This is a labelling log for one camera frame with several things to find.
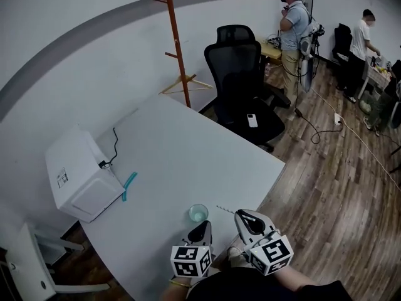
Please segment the black mesh office chair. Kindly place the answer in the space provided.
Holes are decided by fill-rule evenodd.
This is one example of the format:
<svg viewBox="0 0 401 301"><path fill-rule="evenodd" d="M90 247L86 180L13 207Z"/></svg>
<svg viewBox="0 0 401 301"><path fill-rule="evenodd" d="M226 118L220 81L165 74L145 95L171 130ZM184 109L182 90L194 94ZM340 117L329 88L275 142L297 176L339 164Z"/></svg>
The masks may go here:
<svg viewBox="0 0 401 301"><path fill-rule="evenodd" d="M285 130L285 124L266 103L259 72L261 45L251 29L240 24L217 28L217 41L205 48L204 56L216 84L217 123L272 152L269 141ZM256 115L257 128L250 128L247 114Z"/></svg>

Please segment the person's right forearm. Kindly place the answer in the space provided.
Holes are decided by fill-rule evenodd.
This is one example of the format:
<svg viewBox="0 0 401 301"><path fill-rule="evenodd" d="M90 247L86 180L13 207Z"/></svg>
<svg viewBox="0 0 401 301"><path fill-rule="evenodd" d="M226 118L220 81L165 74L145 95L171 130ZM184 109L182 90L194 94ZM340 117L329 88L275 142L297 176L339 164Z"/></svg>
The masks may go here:
<svg viewBox="0 0 401 301"><path fill-rule="evenodd" d="M312 279L295 270L291 266L286 266L273 273L278 282L291 291L298 291L307 285L316 285Z"/></svg>

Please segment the thin stirring stick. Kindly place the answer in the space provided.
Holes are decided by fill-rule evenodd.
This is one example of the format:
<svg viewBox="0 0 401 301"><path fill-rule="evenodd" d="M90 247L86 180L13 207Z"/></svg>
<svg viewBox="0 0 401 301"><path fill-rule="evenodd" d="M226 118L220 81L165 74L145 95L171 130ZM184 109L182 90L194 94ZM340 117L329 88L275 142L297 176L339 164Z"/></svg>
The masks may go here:
<svg viewBox="0 0 401 301"><path fill-rule="evenodd" d="M230 209L224 208L224 207L219 206L219 205L216 205L216 207L219 208L219 209L221 209L221 210L223 210L223 211L226 211L226 212L228 212L228 213L231 213L231 214L236 214L236 213L237 213L237 212L234 212L234 211L232 211L232 210L230 210ZM245 215L245 214L240 214L240 216L242 216L244 219L248 219L249 221L255 221L255 220L256 220L255 218L253 218L253 217L251 217L251 216L247 216L247 215Z"/></svg>

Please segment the wooden clothes hanger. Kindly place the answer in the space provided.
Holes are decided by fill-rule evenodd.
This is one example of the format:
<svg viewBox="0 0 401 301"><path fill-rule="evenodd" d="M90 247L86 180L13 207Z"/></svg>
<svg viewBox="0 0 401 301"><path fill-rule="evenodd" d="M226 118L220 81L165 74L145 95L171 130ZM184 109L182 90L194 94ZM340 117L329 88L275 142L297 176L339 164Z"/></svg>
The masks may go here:
<svg viewBox="0 0 401 301"><path fill-rule="evenodd" d="M194 91L201 91L201 90L210 90L213 89L214 87L210 84L200 82L196 80L196 74L192 76L185 76L185 79L187 81L187 90L188 92L194 92ZM167 88L163 89L160 94L164 95L170 95L170 94L175 94L175 93L184 93L184 86L182 83L182 78L178 77L176 81L169 85Z"/></svg>

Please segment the person's left forearm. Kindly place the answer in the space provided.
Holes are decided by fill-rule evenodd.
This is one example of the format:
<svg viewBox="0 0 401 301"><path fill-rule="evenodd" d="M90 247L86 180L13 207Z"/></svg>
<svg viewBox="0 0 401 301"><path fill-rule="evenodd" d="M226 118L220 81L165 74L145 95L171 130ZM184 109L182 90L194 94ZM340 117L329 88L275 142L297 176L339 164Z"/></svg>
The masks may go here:
<svg viewBox="0 0 401 301"><path fill-rule="evenodd" d="M185 301L189 293L191 278L174 277L160 297L160 301Z"/></svg>

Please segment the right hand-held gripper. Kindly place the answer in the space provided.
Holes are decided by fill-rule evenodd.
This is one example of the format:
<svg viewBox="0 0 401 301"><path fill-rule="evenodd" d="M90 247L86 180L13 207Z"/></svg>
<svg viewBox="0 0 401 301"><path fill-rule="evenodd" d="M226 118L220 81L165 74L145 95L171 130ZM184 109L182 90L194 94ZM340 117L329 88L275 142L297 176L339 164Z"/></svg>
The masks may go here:
<svg viewBox="0 0 401 301"><path fill-rule="evenodd" d="M275 229L269 217L257 211L239 209L234 213L234 222L243 243L248 245L244 250L248 262L261 274L268 276L289 265L294 252L286 235L274 231L257 242L261 235Z"/></svg>

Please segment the white box appliance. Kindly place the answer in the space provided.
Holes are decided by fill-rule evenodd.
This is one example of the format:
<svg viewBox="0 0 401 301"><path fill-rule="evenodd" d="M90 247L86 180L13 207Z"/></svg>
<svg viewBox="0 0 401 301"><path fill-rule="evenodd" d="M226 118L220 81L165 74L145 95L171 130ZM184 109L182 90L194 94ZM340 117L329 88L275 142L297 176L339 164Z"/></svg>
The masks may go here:
<svg viewBox="0 0 401 301"><path fill-rule="evenodd" d="M56 207L85 223L124 192L110 160L77 124L48 148L45 162Z"/></svg>

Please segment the table with checked cloth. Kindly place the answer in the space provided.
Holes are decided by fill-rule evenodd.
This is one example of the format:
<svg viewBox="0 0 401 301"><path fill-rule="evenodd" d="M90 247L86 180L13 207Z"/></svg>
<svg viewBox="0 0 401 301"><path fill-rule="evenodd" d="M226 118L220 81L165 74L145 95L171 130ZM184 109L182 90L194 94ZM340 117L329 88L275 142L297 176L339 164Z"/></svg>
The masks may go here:
<svg viewBox="0 0 401 301"><path fill-rule="evenodd" d="M384 68L383 71L380 71L378 67L372 66L373 56L367 56L365 61L365 69L364 69L364 82L359 91L357 99L360 100L363 96L365 89L369 83L373 86L377 86L380 90L384 90L384 88L390 82L391 75L389 72Z"/></svg>

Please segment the clear plastic cup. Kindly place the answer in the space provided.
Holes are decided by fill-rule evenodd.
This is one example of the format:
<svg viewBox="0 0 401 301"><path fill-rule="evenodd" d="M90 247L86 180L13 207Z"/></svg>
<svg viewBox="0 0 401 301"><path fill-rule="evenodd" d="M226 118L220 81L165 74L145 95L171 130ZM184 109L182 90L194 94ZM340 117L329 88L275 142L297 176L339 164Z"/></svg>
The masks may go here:
<svg viewBox="0 0 401 301"><path fill-rule="evenodd" d="M196 223L205 221L209 210L203 204L194 204L189 208L189 218Z"/></svg>

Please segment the orange coat rack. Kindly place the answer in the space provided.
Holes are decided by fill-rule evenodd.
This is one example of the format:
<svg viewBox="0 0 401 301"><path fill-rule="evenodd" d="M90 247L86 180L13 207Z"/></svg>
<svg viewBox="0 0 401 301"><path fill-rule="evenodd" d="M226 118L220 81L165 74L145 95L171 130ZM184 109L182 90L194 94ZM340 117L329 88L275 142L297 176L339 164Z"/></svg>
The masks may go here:
<svg viewBox="0 0 401 301"><path fill-rule="evenodd" d="M185 74L184 60L182 57L182 50L181 50L180 39L179 39L179 31L178 31L176 17L175 17L174 2L173 2L173 0L154 0L154 1L157 1L160 3L165 3L167 5L167 9L169 12L170 25L172 28L172 36L173 36L174 45L175 45L175 54L166 53L166 55L170 56L172 58L175 58L178 62L179 73L180 73L180 78L181 78L181 83L182 83L182 88L183 88L183 93L184 93L184 98L185 98L185 104L187 107L191 108L189 89L187 86L188 79L186 78L186 74Z"/></svg>

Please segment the person's black shirt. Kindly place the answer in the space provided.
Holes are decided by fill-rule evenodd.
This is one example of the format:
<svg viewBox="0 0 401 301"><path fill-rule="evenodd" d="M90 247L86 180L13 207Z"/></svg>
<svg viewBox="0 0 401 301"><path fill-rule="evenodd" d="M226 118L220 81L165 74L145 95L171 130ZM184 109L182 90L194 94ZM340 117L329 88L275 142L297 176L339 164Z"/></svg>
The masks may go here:
<svg viewBox="0 0 401 301"><path fill-rule="evenodd" d="M231 268L203 279L186 301L353 301L342 283L305 285L290 290L254 268Z"/></svg>

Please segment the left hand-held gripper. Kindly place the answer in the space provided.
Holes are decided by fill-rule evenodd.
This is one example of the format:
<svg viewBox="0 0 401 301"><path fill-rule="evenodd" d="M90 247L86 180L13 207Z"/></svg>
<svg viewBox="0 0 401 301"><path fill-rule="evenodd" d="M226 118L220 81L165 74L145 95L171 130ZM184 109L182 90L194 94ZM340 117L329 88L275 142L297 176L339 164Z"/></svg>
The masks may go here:
<svg viewBox="0 0 401 301"><path fill-rule="evenodd" d="M202 278L209 274L212 263L212 226L203 221L182 238L187 245L174 245L170 262L174 275L182 278Z"/></svg>

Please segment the light wooden desk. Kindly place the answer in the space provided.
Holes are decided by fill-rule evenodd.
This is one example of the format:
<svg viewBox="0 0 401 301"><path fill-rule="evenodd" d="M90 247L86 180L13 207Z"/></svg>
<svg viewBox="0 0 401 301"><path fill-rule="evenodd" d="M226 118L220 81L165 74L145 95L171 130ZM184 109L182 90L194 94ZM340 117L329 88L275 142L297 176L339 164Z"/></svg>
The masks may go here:
<svg viewBox="0 0 401 301"><path fill-rule="evenodd" d="M261 44L261 54L265 56L270 63L280 65L282 51L279 48L275 48L274 45L266 39L258 38L257 40Z"/></svg>

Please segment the black high-back office chair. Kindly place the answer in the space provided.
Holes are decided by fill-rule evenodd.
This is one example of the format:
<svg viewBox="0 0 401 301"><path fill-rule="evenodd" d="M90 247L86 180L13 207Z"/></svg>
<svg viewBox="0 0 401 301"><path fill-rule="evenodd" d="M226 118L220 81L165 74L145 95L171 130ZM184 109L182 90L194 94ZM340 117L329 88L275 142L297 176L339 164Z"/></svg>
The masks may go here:
<svg viewBox="0 0 401 301"><path fill-rule="evenodd" d="M335 28L335 45L332 49L333 58L339 63L348 61L351 42L352 34L350 28L340 23Z"/></svg>

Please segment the teal corrugated tube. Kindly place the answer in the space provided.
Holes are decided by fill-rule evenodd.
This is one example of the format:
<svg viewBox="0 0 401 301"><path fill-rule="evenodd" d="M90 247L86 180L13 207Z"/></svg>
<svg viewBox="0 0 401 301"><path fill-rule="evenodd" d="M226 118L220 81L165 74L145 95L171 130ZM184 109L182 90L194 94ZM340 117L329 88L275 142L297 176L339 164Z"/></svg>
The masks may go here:
<svg viewBox="0 0 401 301"><path fill-rule="evenodd" d="M127 189L132 183L132 181L136 178L137 172L133 172L130 177L127 179L125 184L123 185L124 192L122 193L122 201L125 202L127 200Z"/></svg>

